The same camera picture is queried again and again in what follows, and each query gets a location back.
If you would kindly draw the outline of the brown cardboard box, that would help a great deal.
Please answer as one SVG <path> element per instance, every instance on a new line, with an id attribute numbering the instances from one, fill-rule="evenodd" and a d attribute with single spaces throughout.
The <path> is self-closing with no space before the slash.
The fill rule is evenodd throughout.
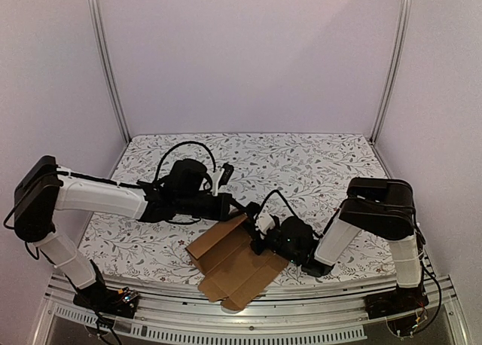
<path id="1" fill-rule="evenodd" d="M 186 247 L 203 275 L 198 290 L 230 311 L 244 310 L 288 265 L 270 250 L 255 254 L 246 223 L 245 215 L 218 222 Z"/>

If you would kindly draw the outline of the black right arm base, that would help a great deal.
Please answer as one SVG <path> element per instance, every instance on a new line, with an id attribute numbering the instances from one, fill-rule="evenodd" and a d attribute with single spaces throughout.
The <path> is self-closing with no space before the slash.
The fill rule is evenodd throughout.
<path id="1" fill-rule="evenodd" d="M 386 320 L 389 331 L 398 338 L 413 337 L 428 328 L 441 308 L 441 290 L 438 290 L 438 307 L 428 320 L 429 298 L 422 283 L 415 288 L 396 286 L 393 290 L 367 295 L 365 312 L 369 319 Z"/>

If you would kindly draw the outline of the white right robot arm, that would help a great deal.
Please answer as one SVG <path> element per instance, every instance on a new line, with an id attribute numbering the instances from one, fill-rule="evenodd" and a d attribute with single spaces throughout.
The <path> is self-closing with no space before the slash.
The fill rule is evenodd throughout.
<path id="1" fill-rule="evenodd" d="M 321 234 L 297 215 L 280 220 L 263 208 L 259 206 L 243 223 L 255 254 L 269 249 L 319 278 L 332 271 L 344 250 L 365 231 L 389 245 L 398 286 L 389 296 L 389 305 L 404 312 L 417 302 L 425 239 L 416 223 L 413 189 L 406 181 L 355 177 Z"/>

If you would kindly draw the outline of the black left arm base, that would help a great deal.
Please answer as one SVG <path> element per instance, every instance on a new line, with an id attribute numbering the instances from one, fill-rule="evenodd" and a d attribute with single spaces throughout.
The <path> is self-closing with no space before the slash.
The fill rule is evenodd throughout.
<path id="1" fill-rule="evenodd" d="M 136 314 L 140 294 L 129 287 L 108 288 L 98 270 L 95 270 L 94 283 L 88 287 L 80 289 L 73 282 L 71 285 L 76 292 L 73 302 L 79 307 L 128 319 L 133 319 Z"/>

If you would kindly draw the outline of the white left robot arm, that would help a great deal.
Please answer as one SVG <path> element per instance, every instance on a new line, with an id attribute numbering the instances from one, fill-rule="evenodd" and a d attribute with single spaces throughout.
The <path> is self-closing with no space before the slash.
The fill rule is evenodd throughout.
<path id="1" fill-rule="evenodd" d="M 46 255 L 75 288 L 83 290 L 84 300 L 95 310 L 106 310 L 111 292 L 101 285 L 94 263 L 68 237 L 56 232 L 53 214 L 61 210 L 101 212 L 141 223 L 172 222 L 177 215 L 213 221 L 239 215 L 254 218 L 257 205 L 244 206 L 219 189 L 232 173 L 228 163 L 208 172 L 200 162 L 184 159 L 176 161 L 169 174 L 133 185 L 72 172 L 59 166 L 55 157 L 43 156 L 16 187 L 14 207 L 4 226 Z"/>

